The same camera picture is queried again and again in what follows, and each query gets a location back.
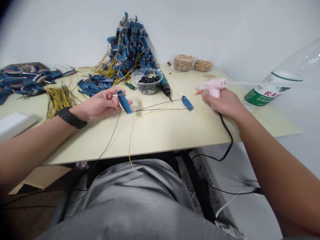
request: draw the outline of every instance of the forearm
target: forearm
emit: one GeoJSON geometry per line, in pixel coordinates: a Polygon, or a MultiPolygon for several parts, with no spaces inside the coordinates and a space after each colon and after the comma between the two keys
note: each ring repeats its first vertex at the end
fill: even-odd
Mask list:
{"type": "Polygon", "coordinates": [[[258,182],[276,215],[319,234],[320,181],[251,113],[243,112],[235,122],[258,182]]]}
{"type": "Polygon", "coordinates": [[[55,117],[1,144],[0,193],[12,190],[75,131],[75,127],[55,117]]]}

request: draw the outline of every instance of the clear plastic container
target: clear plastic container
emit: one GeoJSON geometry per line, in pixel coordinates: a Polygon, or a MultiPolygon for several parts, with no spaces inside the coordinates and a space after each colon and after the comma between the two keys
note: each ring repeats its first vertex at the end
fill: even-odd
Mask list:
{"type": "Polygon", "coordinates": [[[196,59],[194,61],[194,69],[200,72],[208,72],[212,69],[212,62],[202,59],[196,59]]]}
{"type": "Polygon", "coordinates": [[[253,88],[242,100],[243,105],[254,112],[273,101],[304,80],[306,71],[315,71],[320,67],[320,39],[310,43],[280,63],[258,86],[253,88]]]}
{"type": "Polygon", "coordinates": [[[136,85],[136,88],[143,94],[153,94],[156,93],[159,88],[160,88],[160,82],[163,79],[163,74],[162,72],[156,70],[156,69],[151,69],[151,68],[143,68],[135,71],[131,75],[131,79],[136,85]],[[159,76],[160,80],[154,83],[139,83],[142,77],[156,77],[159,76]]]}
{"type": "Polygon", "coordinates": [[[175,70],[186,72],[188,71],[194,61],[194,57],[186,55],[177,55],[174,57],[173,67],[175,70]]]}

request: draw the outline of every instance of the white cable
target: white cable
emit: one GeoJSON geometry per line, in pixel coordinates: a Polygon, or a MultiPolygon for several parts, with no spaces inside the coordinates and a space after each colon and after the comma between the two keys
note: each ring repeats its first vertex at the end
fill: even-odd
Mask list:
{"type": "MultiPolygon", "coordinates": [[[[237,192],[237,194],[238,193],[242,193],[243,191],[245,191],[246,189],[241,189],[239,192],[237,192]]],[[[223,205],[218,211],[217,211],[217,213],[216,213],[216,218],[218,218],[218,215],[219,215],[219,213],[226,207],[226,206],[228,206],[235,198],[236,198],[236,196],[239,196],[239,195],[234,195],[225,205],[223,205]]]]}
{"type": "Polygon", "coordinates": [[[199,206],[200,206],[200,203],[198,202],[198,200],[197,200],[197,198],[196,198],[196,196],[195,196],[196,192],[194,192],[194,193],[189,192],[189,193],[191,193],[191,194],[192,194],[191,200],[192,200],[192,199],[193,199],[193,197],[194,197],[194,198],[196,199],[197,203],[198,203],[198,204],[199,204],[199,206]]]}

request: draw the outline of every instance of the white wall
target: white wall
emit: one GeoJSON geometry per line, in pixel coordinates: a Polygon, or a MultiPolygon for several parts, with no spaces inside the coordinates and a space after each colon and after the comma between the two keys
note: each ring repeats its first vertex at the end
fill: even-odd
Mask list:
{"type": "MultiPolygon", "coordinates": [[[[0,67],[32,61],[49,67],[95,65],[107,51],[106,39],[115,34],[124,11],[145,25],[159,63],[176,54],[192,54],[214,61],[235,80],[260,81],[286,57],[320,37],[318,0],[16,0],[0,29],[0,67]]],[[[319,86],[318,78],[303,84],[319,86]]],[[[318,89],[292,89],[272,105],[306,131],[278,140],[320,177],[318,89]]],[[[204,150],[222,156],[225,148],[204,150]]],[[[210,164],[219,186],[227,191],[239,189],[239,179],[255,177],[241,143],[225,161],[210,160],[210,164]]],[[[264,197],[239,197],[230,210],[248,239],[280,238],[264,197]],[[261,214],[265,218],[258,220],[261,214]]]]}
{"type": "Polygon", "coordinates": [[[0,67],[40,61],[93,66],[128,12],[144,24],[159,63],[176,54],[217,61],[251,0],[16,0],[0,32],[0,67]]]}

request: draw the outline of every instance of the plastic water bottle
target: plastic water bottle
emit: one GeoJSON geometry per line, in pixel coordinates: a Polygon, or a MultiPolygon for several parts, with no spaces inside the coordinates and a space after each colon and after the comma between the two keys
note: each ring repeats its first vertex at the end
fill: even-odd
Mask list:
{"type": "Polygon", "coordinates": [[[285,91],[290,89],[290,85],[303,81],[303,72],[310,65],[319,63],[320,39],[303,47],[278,65],[263,82],[253,88],[242,101],[243,105],[254,112],[273,101],[285,91]],[[267,86],[263,83],[279,83],[278,86],[267,86]]]}

